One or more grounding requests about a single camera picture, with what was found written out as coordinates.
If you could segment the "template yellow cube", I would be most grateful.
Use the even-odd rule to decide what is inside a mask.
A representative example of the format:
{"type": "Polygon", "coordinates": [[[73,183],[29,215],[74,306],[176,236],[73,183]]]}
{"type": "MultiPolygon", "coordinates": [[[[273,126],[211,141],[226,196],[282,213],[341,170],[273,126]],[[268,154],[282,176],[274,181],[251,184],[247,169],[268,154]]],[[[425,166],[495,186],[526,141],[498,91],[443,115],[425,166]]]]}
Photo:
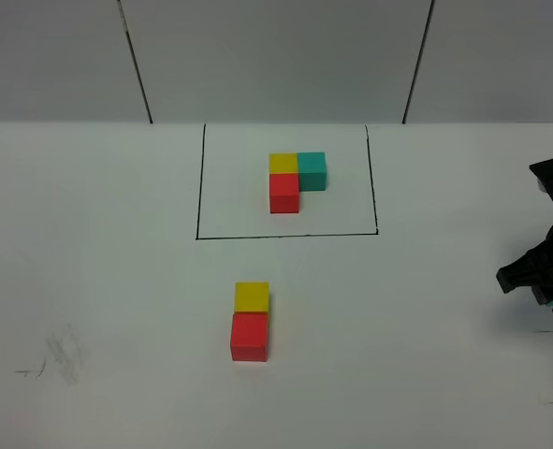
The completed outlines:
{"type": "Polygon", "coordinates": [[[269,155],[269,174],[298,173],[298,155],[290,153],[271,153],[269,155]]]}

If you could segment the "template red cube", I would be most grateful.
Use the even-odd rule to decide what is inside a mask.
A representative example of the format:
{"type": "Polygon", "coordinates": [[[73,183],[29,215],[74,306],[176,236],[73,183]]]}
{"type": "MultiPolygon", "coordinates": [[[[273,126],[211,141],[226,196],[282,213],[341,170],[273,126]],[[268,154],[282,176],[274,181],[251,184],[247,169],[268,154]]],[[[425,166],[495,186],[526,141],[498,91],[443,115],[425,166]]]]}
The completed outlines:
{"type": "Polygon", "coordinates": [[[300,190],[297,173],[273,173],[269,175],[269,211],[299,213],[300,190]]]}

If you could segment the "template teal cube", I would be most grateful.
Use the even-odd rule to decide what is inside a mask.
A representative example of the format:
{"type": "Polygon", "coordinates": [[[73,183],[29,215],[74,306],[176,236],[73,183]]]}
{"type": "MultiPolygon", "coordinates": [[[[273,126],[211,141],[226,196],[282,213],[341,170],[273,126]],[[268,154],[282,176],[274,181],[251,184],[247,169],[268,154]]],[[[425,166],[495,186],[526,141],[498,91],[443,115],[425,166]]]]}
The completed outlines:
{"type": "Polygon", "coordinates": [[[298,153],[299,190],[301,192],[327,189],[327,161],[323,152],[298,153]]]}

